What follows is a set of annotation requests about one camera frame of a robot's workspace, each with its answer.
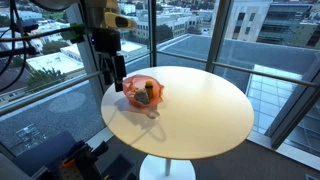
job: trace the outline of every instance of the glass window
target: glass window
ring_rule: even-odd
[[[320,157],[320,101],[311,108],[284,143]]]
[[[250,27],[247,27],[245,34],[249,34],[249,32],[250,32]]]
[[[245,15],[246,15],[246,13],[239,13],[238,21],[242,21],[244,19]]]
[[[209,29],[213,30],[212,22],[216,18],[213,14],[216,13],[218,4],[208,3],[210,7],[214,5],[215,9],[201,10],[197,14],[192,12],[199,9],[199,7],[203,8],[203,4],[192,5],[192,2],[186,2],[185,4],[185,7],[181,8],[172,7],[174,9],[172,13],[164,8],[164,11],[157,15],[158,22],[164,22],[164,25],[167,26],[174,24],[172,32],[162,30],[166,28],[160,27],[160,24],[158,25],[156,32],[157,50],[206,61],[212,36]]]
[[[158,54],[158,66],[183,66],[183,67],[190,67],[200,70],[205,70],[206,64],[205,62],[196,62],[186,60],[184,58],[178,58],[173,56],[168,56],[164,54]]]
[[[30,11],[19,6],[20,1],[16,2],[19,15],[27,17],[24,15]],[[29,6],[36,7],[32,3],[29,3]],[[37,8],[34,13],[38,15],[37,19],[30,20],[39,24],[39,28],[32,30],[30,35],[70,26],[65,12],[49,12]],[[9,8],[2,8],[1,14],[7,16],[0,22],[0,33],[3,38],[12,38],[12,32],[7,31],[10,26]],[[142,25],[145,27],[148,21],[141,20],[137,23],[140,23],[141,28]],[[119,53],[125,57],[126,62],[148,51],[148,40],[133,32],[120,32],[122,50]],[[16,32],[15,37],[19,36],[21,36],[20,33]],[[21,98],[32,98],[40,91],[46,92],[49,87],[53,88],[60,83],[84,76],[86,75],[85,64],[87,66],[93,63],[89,62],[88,58],[83,58],[92,57],[90,51],[80,53],[77,44],[64,40],[60,33],[33,39],[31,44],[35,44],[37,54],[27,55],[26,58],[23,55],[5,57],[0,62],[0,69],[3,69],[8,62],[8,68],[0,75],[0,108],[8,103],[19,103]],[[12,43],[1,43],[0,51],[23,48],[22,42],[16,42],[14,45],[13,47]],[[142,65],[150,64],[150,62],[146,63],[145,59],[134,64],[141,63]],[[128,69],[130,72],[130,69],[137,70],[142,67],[131,64]],[[6,88],[15,77],[19,76],[20,72],[19,80]],[[18,111],[1,116],[1,143],[18,155],[65,130],[69,131],[76,140],[87,141],[105,127],[94,97],[95,93],[88,82],[83,82]]]
[[[256,15],[256,13],[251,13],[251,15],[250,15],[250,20],[249,20],[249,21],[253,21],[255,15]]]
[[[279,3],[270,5],[260,1],[258,6],[254,2],[235,1],[217,61],[296,80],[308,77],[320,59],[317,56],[318,36],[313,35],[317,34],[314,27],[318,25],[312,25],[312,21],[308,24],[301,18],[293,18],[298,7],[307,13],[308,8],[304,8],[305,6],[294,2],[289,6]],[[243,21],[241,25],[247,23],[245,16],[250,16],[250,19],[254,16],[255,21],[252,26],[241,31],[239,21]],[[313,42],[309,45],[317,48],[311,49],[309,40]],[[293,96],[293,91],[298,86],[287,81],[221,67],[215,67],[214,73],[235,84],[248,96],[255,113],[253,130],[261,134],[265,134],[274,119],[284,113],[284,105],[290,102],[288,99]]]

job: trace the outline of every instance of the bottle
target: bottle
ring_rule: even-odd
[[[152,99],[153,98],[153,84],[152,81],[146,81],[146,85],[144,87],[147,91],[148,98]]]
[[[145,89],[139,89],[134,94],[134,99],[141,102],[144,105],[147,105],[150,103],[148,94]]]

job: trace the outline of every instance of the window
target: window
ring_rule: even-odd
[[[250,27],[247,27],[245,34],[249,34],[249,32],[250,32]]]
[[[303,19],[302,14],[308,13],[311,7],[306,3],[298,3],[298,1],[290,1],[290,3],[274,3],[271,1],[253,0],[245,2],[239,1],[234,3],[232,6],[233,7],[230,8],[230,13],[228,14],[230,22],[227,24],[227,28],[230,29],[223,29],[222,31],[225,34],[225,39],[222,40],[223,42],[215,42],[216,40],[213,40],[214,43],[212,46],[210,45],[212,41],[212,34],[217,32],[219,34],[219,32],[222,32],[220,29],[216,32],[214,31],[215,24],[213,23],[219,22],[216,21],[218,8],[214,8],[212,11],[203,12],[203,14],[199,14],[199,16],[192,16],[190,13],[181,12],[183,17],[179,18],[179,20],[177,19],[176,22],[172,20],[173,18],[168,18],[167,14],[159,12],[157,14],[157,20],[165,26],[160,27],[160,25],[157,25],[157,28],[162,28],[162,30],[160,33],[156,34],[156,41],[152,41],[151,44],[149,44],[150,41],[148,39],[141,37],[142,35],[148,35],[149,32],[145,33],[144,30],[148,30],[149,27],[151,27],[146,24],[147,20],[144,19],[146,16],[143,17],[143,15],[141,15],[141,17],[137,18],[137,24],[143,24],[143,27],[142,25],[138,25],[138,29],[140,30],[121,32],[123,33],[121,34],[121,37],[123,38],[122,40],[125,41],[125,43],[121,44],[122,49],[132,50],[128,54],[124,55],[127,72],[129,73],[141,68],[149,67],[153,62],[150,61],[150,59],[157,57],[157,66],[185,66],[207,70],[209,73],[215,73],[216,75],[235,84],[247,95],[248,99],[252,103],[255,113],[253,131],[269,136],[268,131],[271,131],[272,127],[276,126],[276,122],[284,120],[284,118],[281,117],[283,114],[287,113],[286,107],[292,106],[292,104],[290,104],[290,98],[294,97],[294,91],[297,87],[300,87],[300,85],[289,81],[256,75],[254,73],[250,74],[225,67],[222,68],[215,66],[214,68],[210,68],[211,63],[207,62],[207,60],[214,60],[218,63],[253,70],[267,75],[291,78],[299,82],[299,80],[311,76],[311,69],[315,68],[314,65],[319,61],[319,56],[317,56],[319,50],[314,47],[317,46],[319,41],[318,35],[320,33],[319,31],[312,32],[312,37],[308,35],[308,38],[306,38],[304,37],[304,33],[300,33],[299,31],[295,33],[289,28],[296,27],[297,24],[299,24],[299,26],[303,26],[303,23],[301,23],[301,20]],[[259,17],[255,17],[256,13],[253,13],[252,10],[256,13],[259,12]],[[245,25],[245,29],[243,28],[242,30],[243,33],[240,33],[246,13],[250,15],[247,19],[251,21],[251,24],[256,24],[253,24],[250,27]],[[145,11],[144,15],[151,17],[151,13],[147,11]],[[180,31],[180,25],[178,25],[180,23],[185,25],[184,28],[186,31]],[[209,30],[199,32],[199,29],[194,29],[195,27],[208,28]],[[54,37],[44,37],[42,40],[44,42],[46,39],[46,41],[52,41],[53,38]],[[79,47],[82,47],[79,51],[88,53],[87,49],[90,49],[90,46],[83,44],[79,44]],[[156,56],[153,56],[154,54],[151,53],[152,56],[149,56],[149,47],[153,48],[154,45],[157,45],[157,47],[156,49],[153,49],[152,52],[157,54]],[[219,54],[219,56],[209,57],[210,54]],[[92,57],[95,57],[92,54],[87,55],[87,57],[91,58],[83,59],[84,63],[82,68],[86,69],[84,73],[87,72],[90,74],[92,72],[96,72],[91,69],[95,69],[94,64],[98,64],[98,61],[92,59]],[[27,76],[24,77],[30,77],[31,72],[27,70],[26,74]],[[62,82],[66,80],[61,78],[57,81]],[[46,85],[46,83],[40,83],[35,87],[35,90],[37,90],[37,88],[46,90]],[[45,134],[43,137],[50,137],[54,133],[57,133],[57,131],[53,131],[54,129],[64,128],[69,131],[74,131],[74,136],[78,139],[90,138],[92,135],[104,128],[104,125],[101,124],[101,119],[99,119],[99,110],[94,107],[96,105],[95,99],[97,102],[101,100],[101,97],[99,99],[99,95],[97,95],[103,92],[100,87],[104,87],[103,84],[97,83],[96,86],[90,86],[89,83],[85,82],[68,89],[68,91],[51,97],[50,100],[46,102],[38,104],[35,106],[37,109],[26,107],[29,109],[26,109],[21,114],[12,116],[12,118],[3,120],[1,119],[2,117],[0,117],[0,141],[8,147],[12,147],[13,152],[19,153],[20,150],[22,150],[22,147],[16,143],[20,139],[17,139],[17,137],[14,137],[15,139],[7,138],[10,137],[10,134],[6,131],[2,131],[2,129],[9,127],[9,124],[14,122],[12,119],[19,120],[24,117],[29,117],[28,113],[33,114],[34,116],[37,115],[37,113],[49,113],[48,116],[50,115],[50,117],[55,117],[57,114],[65,117],[70,117],[70,114],[73,113],[76,113],[77,115],[79,114],[79,117],[76,118],[77,121],[72,121],[72,124],[69,123],[70,121],[58,121],[56,124],[52,125],[52,128],[49,130],[46,129],[46,127],[39,126],[41,123],[44,123],[44,121],[39,121],[40,118],[35,119],[32,123],[37,126],[38,130],[42,134]],[[87,110],[87,105],[93,106],[93,108]],[[316,110],[317,109],[313,108],[310,110],[310,114],[315,113]],[[94,119],[92,123],[90,123],[90,126],[88,123],[84,123],[87,122],[87,119]],[[26,123],[27,121],[19,122],[21,122],[21,124],[16,124],[12,132],[17,132],[22,128],[29,127],[31,124]],[[320,139],[318,136],[318,134],[320,134],[319,132],[316,132],[316,130],[310,128],[310,126],[306,128],[306,122],[310,123],[310,121],[301,122],[301,124],[296,127],[298,130],[293,131],[293,135],[288,136],[290,141],[294,142],[295,139],[295,143],[299,144],[299,138],[306,138],[304,136],[299,136],[299,133],[301,132],[309,134],[307,137],[308,140]],[[90,129],[90,132],[92,133],[79,133],[77,129],[88,129],[88,131]],[[314,146],[314,144],[317,144],[317,141],[314,142],[315,143],[313,144],[309,142],[310,146],[301,149],[307,152],[316,150],[313,154],[319,156],[319,154],[317,154],[318,150]]]
[[[18,14],[21,16],[26,13],[27,11],[18,11]],[[48,13],[51,15],[61,16],[63,14],[63,12],[48,11],[43,12],[43,14],[42,11],[37,13],[41,15],[41,18]],[[62,23],[58,22],[58,20],[53,20],[52,25],[54,24],[58,27],[58,25]],[[39,31],[44,28],[45,25],[39,24]],[[9,31],[3,36],[5,38],[11,38],[11,32]],[[1,96],[5,94],[10,97],[9,102],[4,101],[4,98],[0,98],[0,109],[5,108],[7,105],[14,106],[19,104],[21,97],[27,100],[32,99],[36,94],[38,94],[37,92],[42,91],[43,93],[46,93],[48,88],[54,89],[56,88],[54,86],[60,86],[62,83],[73,82],[73,79],[78,79],[87,73],[85,65],[82,62],[72,60],[70,55],[65,51],[61,51],[60,48],[72,48],[77,54],[79,54],[79,56],[81,52],[81,55],[86,57],[84,60],[88,67],[89,64],[94,61],[92,58],[93,55],[87,50],[90,49],[90,47],[82,48],[81,51],[77,44],[70,46],[71,43],[63,40],[60,36],[60,33],[58,33],[31,40],[31,44],[34,44],[35,47],[43,47],[43,54],[37,54],[36,56],[28,55],[26,57],[28,68],[22,68],[22,63],[19,63],[20,60],[16,58],[14,63],[10,65],[10,69],[7,69],[1,75],[0,89],[4,89],[14,80],[15,77],[18,76],[20,69],[23,69],[20,79],[14,83],[13,86],[0,92]],[[85,46],[85,44],[88,45],[88,42],[82,43],[79,47]],[[19,155],[20,153],[45,141],[47,138],[65,130],[69,131],[75,139],[87,141],[105,127],[102,123],[100,112],[95,100],[97,92],[93,89],[94,88],[92,88],[88,82],[83,82],[66,90],[60,91],[50,97],[46,97],[46,99],[24,106],[19,109],[20,111],[9,113],[7,116],[1,116],[1,144],[5,145],[13,154]],[[72,124],[69,124],[67,121],[60,121],[62,119],[68,119],[68,117],[71,117],[70,115],[79,116],[75,119],[71,118],[72,121],[70,121],[70,123]],[[36,132],[39,132],[40,136],[29,139],[20,137],[18,132],[22,132],[20,130],[23,130],[24,128],[36,129]],[[77,132],[77,129],[86,129],[84,130],[86,132]]]
[[[246,13],[239,13],[238,21],[242,21],[244,19],[245,15],[246,15]]]
[[[238,39],[240,29],[241,29],[240,26],[236,26],[234,28],[232,39]]]
[[[256,13],[251,13],[249,21],[253,21],[255,15],[256,15]]]

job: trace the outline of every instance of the tree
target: tree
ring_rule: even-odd
[[[163,7],[161,6],[161,4],[157,3],[156,10],[157,11],[162,11],[163,10]]]
[[[214,3],[209,3],[208,9],[214,9]]]
[[[157,43],[164,42],[173,38],[173,32],[166,24],[157,26]]]
[[[10,26],[10,18],[7,16],[0,16],[0,27],[9,27]]]
[[[60,48],[69,46],[68,43],[63,41],[52,41],[43,45],[43,54],[52,54],[60,51]]]
[[[4,7],[9,7],[10,6],[10,0],[2,0],[3,6]]]
[[[68,21],[68,17],[67,17],[66,11],[63,12],[62,19],[65,20],[65,21]]]
[[[314,20],[320,20],[319,14],[317,13],[315,16],[313,16],[313,19],[314,19]]]
[[[66,78],[65,74],[62,74],[60,70],[38,70],[31,73],[31,77],[27,82],[27,90],[37,92],[42,89],[46,89],[55,84],[63,82]]]
[[[20,56],[15,56],[12,61],[14,67],[21,67],[23,64],[23,58],[21,58]]]
[[[126,15],[126,12],[124,12],[124,10],[121,9],[121,13],[120,14]]]
[[[132,31],[129,32],[126,39],[128,41],[132,41],[132,42],[136,42],[136,43],[140,43],[140,44],[145,44],[145,45],[148,45],[148,43],[149,43],[148,39],[137,37],[133,34]]]
[[[28,2],[28,1],[25,1],[25,0],[21,0],[21,1],[19,1],[19,4],[20,4],[20,5],[23,5],[23,6],[28,6],[28,5],[29,5],[29,2]]]
[[[208,9],[209,8],[209,3],[208,2],[203,2],[199,4],[199,9]]]
[[[141,2],[138,2],[136,4],[136,9],[143,9],[143,4]]]
[[[189,27],[187,29],[187,32],[189,34],[202,34],[201,31],[199,29],[195,28],[195,27]]]

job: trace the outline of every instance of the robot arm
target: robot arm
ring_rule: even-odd
[[[92,44],[100,53],[104,65],[106,84],[115,83],[116,91],[122,91],[122,81],[126,77],[121,50],[120,33],[117,30],[135,29],[136,23],[119,15],[117,0],[30,0],[30,2],[48,11],[63,11],[74,3],[82,5],[86,24],[92,32]]]

